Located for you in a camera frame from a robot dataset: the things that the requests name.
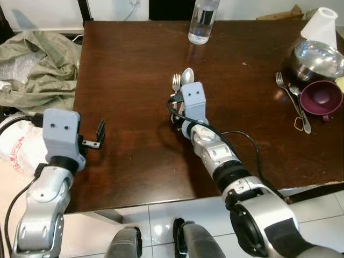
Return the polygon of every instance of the metal fork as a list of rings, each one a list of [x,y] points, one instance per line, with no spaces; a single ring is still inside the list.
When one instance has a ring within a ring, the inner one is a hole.
[[[290,95],[289,90],[284,86],[284,82],[283,82],[283,78],[282,78],[282,73],[280,71],[277,71],[275,76],[276,76],[276,83],[277,83],[277,85],[281,89],[285,90],[285,92],[288,94],[291,102],[293,103],[297,113],[299,114],[299,116],[301,116],[301,112],[300,112],[299,107],[297,106],[297,103],[295,102],[294,98]]]
[[[180,74],[173,75],[172,89],[174,90],[175,94],[177,94],[177,92],[181,89],[181,75]],[[177,109],[177,103],[173,104],[173,108]]]

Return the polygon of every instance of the stainless steel bowl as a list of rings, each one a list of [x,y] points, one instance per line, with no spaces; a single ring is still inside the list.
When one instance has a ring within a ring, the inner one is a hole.
[[[311,40],[303,41],[294,48],[290,67],[304,82],[334,81],[344,76],[344,56],[327,44]]]

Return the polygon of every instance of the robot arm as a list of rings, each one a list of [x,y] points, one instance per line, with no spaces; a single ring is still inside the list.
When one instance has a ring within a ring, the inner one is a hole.
[[[79,124],[80,115],[76,112],[55,109],[44,112],[43,138],[48,165],[39,166],[41,174],[27,191],[27,208],[17,227],[12,257],[56,258],[60,255],[69,189],[76,172],[85,166],[83,155],[90,143],[78,134]],[[104,122],[101,124],[98,142],[91,142],[91,148],[100,148],[104,140]]]
[[[252,176],[223,136],[211,130],[205,118],[201,83],[184,85],[171,102],[184,103],[184,118],[189,119],[173,111],[172,121],[181,126],[215,181],[230,211],[239,245],[246,253],[260,257],[342,257],[334,250],[305,241],[289,206]]]

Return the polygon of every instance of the dark brown tabletop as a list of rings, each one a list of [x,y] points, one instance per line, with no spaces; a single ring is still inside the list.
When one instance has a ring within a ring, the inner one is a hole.
[[[297,114],[275,83],[304,25],[218,21],[209,42],[196,46],[188,41],[189,22],[87,23],[74,108],[86,139],[94,139],[104,117],[106,139],[75,177],[68,212],[219,195],[165,107],[173,74],[186,67],[203,83],[211,125],[251,135],[276,188],[343,181],[343,106],[329,123],[308,116],[307,135],[294,129]],[[342,39],[338,45],[344,52]],[[252,144],[228,138],[257,175]]]

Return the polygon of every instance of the maroon cup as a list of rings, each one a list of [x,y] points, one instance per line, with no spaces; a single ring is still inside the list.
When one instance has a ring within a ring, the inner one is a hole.
[[[310,114],[322,116],[324,122],[336,111],[343,102],[343,93],[331,81],[317,81],[309,84],[301,93],[300,103]]]

